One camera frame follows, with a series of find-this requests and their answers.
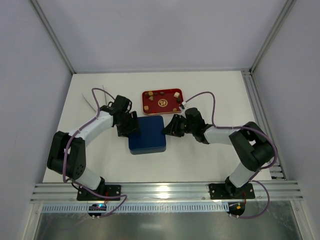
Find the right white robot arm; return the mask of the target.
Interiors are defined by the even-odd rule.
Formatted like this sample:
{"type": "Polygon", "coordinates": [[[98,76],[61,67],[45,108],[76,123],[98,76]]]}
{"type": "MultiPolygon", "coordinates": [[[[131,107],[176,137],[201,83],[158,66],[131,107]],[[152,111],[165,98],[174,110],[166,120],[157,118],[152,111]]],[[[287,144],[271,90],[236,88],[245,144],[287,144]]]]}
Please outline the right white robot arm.
{"type": "Polygon", "coordinates": [[[218,127],[206,123],[195,107],[187,109],[184,114],[174,114],[161,132],[179,138],[191,134],[197,142],[206,145],[232,146],[240,163],[221,187],[222,195],[227,198],[243,197],[249,181],[264,164],[277,156],[275,144],[255,122],[249,121],[238,127],[218,127]]]}

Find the blue box lid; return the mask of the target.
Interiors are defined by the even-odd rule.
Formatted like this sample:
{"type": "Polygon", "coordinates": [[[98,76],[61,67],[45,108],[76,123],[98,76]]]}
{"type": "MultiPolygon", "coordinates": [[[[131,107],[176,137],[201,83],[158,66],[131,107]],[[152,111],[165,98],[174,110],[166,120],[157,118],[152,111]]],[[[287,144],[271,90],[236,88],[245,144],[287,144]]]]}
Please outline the blue box lid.
{"type": "Polygon", "coordinates": [[[164,119],[160,115],[138,117],[140,133],[130,133],[128,145],[163,146],[167,145],[164,119]]]}

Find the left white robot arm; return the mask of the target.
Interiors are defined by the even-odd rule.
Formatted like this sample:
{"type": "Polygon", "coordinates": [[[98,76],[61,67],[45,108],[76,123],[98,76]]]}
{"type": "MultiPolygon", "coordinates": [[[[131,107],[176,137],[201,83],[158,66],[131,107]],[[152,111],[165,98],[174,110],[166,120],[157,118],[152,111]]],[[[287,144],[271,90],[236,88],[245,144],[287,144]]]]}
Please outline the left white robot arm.
{"type": "Polygon", "coordinates": [[[69,131],[57,131],[47,160],[47,168],[62,175],[62,180],[76,183],[97,198],[107,198],[105,179],[87,167],[86,147],[104,131],[116,127],[119,137],[139,133],[132,101],[117,95],[107,105],[99,106],[97,115],[83,126],[69,131]]]}

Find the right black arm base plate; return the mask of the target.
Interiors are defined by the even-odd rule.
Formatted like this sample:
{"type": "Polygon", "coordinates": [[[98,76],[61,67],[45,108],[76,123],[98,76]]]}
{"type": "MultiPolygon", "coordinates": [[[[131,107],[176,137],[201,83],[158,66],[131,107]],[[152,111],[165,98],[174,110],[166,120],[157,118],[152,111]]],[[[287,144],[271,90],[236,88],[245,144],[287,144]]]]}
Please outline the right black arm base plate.
{"type": "Polygon", "coordinates": [[[210,183],[208,185],[211,200],[231,200],[231,199],[255,199],[255,192],[251,183],[246,183],[242,187],[234,187],[226,183],[210,183]]]}

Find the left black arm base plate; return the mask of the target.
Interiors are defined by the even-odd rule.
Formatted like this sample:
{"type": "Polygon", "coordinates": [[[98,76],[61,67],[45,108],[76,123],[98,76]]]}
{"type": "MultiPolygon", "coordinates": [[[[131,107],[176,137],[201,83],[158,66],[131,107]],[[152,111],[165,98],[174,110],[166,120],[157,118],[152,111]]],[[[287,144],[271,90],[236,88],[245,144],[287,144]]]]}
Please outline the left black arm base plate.
{"type": "Polygon", "coordinates": [[[77,201],[119,201],[121,195],[121,185],[107,185],[103,184],[99,186],[96,190],[92,190],[95,194],[89,192],[88,190],[81,187],[77,192],[77,201]]]}

